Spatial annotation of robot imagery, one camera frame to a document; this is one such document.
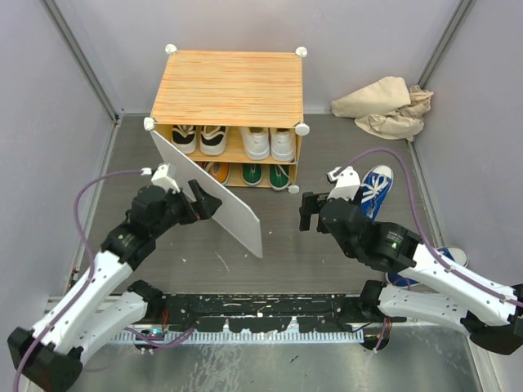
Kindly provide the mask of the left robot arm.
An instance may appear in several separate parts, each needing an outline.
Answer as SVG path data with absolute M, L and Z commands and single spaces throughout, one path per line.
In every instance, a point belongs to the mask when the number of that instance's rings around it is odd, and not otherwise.
M 30 329 L 16 328 L 7 339 L 16 377 L 27 377 L 45 391 L 66 391 L 84 365 L 111 337 L 142 320 L 163 316 L 163 293 L 134 283 L 113 306 L 98 314 L 105 298 L 156 248 L 157 239 L 175 225 L 213 217 L 222 201 L 198 181 L 189 186 L 195 200 L 173 189 L 148 185 L 138 191 L 124 221 L 111 230 L 89 270 L 55 309 Z

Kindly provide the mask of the black white sneaker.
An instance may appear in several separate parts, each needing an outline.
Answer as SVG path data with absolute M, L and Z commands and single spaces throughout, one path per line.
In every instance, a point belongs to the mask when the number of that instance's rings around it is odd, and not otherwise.
M 183 154 L 192 154 L 197 147 L 197 132 L 194 125 L 173 125 L 172 143 Z
M 203 154 L 217 156 L 226 149 L 228 127 L 203 126 L 200 132 L 200 151 Z

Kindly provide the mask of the orange sneaker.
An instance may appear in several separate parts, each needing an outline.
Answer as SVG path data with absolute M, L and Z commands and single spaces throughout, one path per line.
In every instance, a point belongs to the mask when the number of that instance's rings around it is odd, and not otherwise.
M 230 174 L 229 163 L 207 162 L 202 163 L 202 168 L 219 183 L 227 183 Z

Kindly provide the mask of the green sneaker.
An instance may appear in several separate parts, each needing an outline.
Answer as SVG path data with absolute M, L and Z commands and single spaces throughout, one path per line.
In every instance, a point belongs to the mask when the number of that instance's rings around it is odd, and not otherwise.
M 242 179 L 243 182 L 249 187 L 256 187 L 262 182 L 262 166 L 257 163 L 243 163 L 242 167 Z
M 269 167 L 270 187 L 274 191 L 286 190 L 290 184 L 289 165 L 273 164 Z

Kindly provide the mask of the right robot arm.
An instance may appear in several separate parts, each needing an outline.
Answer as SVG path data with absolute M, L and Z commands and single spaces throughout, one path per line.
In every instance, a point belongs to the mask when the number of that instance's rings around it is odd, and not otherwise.
M 372 222 L 351 200 L 307 192 L 299 208 L 301 231 L 317 215 L 317 230 L 330 234 L 345 256 L 372 270 L 392 272 L 431 289 L 414 292 L 368 283 L 360 295 L 363 319 L 405 317 L 439 324 L 481 348 L 510 355 L 522 346 L 522 286 L 484 278 L 392 222 Z

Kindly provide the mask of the white cabinet door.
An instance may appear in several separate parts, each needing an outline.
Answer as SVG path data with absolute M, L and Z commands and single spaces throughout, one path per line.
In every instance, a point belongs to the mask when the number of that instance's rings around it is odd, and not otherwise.
M 158 132 L 152 131 L 150 134 L 163 159 L 152 175 L 152 184 L 166 191 L 182 192 L 194 201 L 197 195 L 190 187 L 190 182 L 196 180 L 202 196 L 209 195 L 221 201 L 221 206 L 212 214 L 212 218 L 254 256 L 263 257 L 261 223 L 252 208 Z

